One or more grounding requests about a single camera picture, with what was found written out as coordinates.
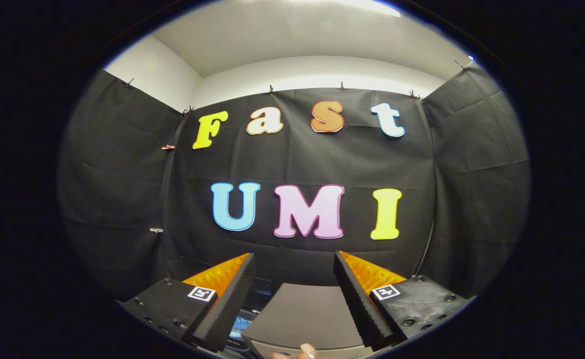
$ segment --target hand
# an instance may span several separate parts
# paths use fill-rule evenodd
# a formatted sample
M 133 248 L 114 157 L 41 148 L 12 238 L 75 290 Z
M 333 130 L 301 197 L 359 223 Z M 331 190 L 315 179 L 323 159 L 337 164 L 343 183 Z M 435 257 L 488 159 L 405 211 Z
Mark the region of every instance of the hand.
M 270 354 L 272 359 L 292 359 L 290 356 L 283 353 L 269 352 L 268 354 Z M 301 353 L 297 355 L 297 359 L 321 359 L 321 356 L 315 347 L 306 343 L 301 345 Z

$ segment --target white ceiling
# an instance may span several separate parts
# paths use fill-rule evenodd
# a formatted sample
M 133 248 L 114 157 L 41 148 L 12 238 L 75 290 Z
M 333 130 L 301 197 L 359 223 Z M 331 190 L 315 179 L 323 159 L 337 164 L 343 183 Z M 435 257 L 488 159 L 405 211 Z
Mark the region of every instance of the white ceiling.
M 202 77 L 301 55 L 365 57 L 448 80 L 468 54 L 432 25 L 335 0 L 220 0 L 153 35 Z

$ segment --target white wall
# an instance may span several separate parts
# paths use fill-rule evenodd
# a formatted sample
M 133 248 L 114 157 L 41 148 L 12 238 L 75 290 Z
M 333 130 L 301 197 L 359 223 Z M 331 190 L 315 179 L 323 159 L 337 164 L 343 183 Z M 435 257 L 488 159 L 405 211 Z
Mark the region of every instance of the white wall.
M 111 61 L 105 69 L 131 86 L 181 112 L 192 105 L 201 76 L 161 41 L 146 36 Z
M 152 35 L 109 63 L 106 71 L 181 112 L 232 98 L 304 88 L 377 89 L 425 97 L 445 81 L 434 75 L 362 57 L 310 55 L 247 64 L 204 79 Z
M 256 93 L 303 88 L 377 89 L 425 97 L 445 80 L 406 66 L 347 56 L 284 57 L 208 76 L 197 86 L 194 107 Z

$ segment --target blue letter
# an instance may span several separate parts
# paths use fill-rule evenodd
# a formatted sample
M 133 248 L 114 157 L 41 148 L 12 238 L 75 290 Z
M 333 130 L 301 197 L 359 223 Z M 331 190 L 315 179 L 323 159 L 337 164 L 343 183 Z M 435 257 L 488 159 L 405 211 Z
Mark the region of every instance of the blue letter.
M 379 124 L 381 130 L 388 136 L 401 137 L 405 134 L 405 129 L 402 126 L 397 126 L 394 123 L 394 118 L 399 117 L 399 111 L 391 109 L 389 104 L 383 102 L 372 107 L 370 110 L 379 116 Z
M 244 211 L 241 218 L 232 218 L 228 214 L 228 194 L 232 191 L 232 184 L 219 182 L 210 186 L 212 191 L 212 215 L 215 222 L 224 229 L 246 230 L 254 223 L 254 198 L 259 191 L 259 184 L 244 182 L 239 190 L 244 194 Z

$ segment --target yellow letter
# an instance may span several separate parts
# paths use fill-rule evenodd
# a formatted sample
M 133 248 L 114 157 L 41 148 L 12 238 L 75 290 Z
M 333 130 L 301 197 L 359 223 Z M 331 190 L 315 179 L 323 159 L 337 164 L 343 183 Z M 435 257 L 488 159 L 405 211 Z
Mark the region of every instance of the yellow letter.
M 377 227 L 370 233 L 372 239 L 395 239 L 399 236 L 396 228 L 396 205 L 401 196 L 401 191 L 392 188 L 372 192 L 372 197 L 379 203 Z
M 221 111 L 216 114 L 201 116 L 201 118 L 199 118 L 199 133 L 197 134 L 197 141 L 193 143 L 193 150 L 212 145 L 212 141 L 208 138 L 208 134 L 210 134 L 211 137 L 215 137 L 219 133 L 219 122 L 216 122 L 215 120 L 220 120 L 221 122 L 228 120 L 228 112 Z

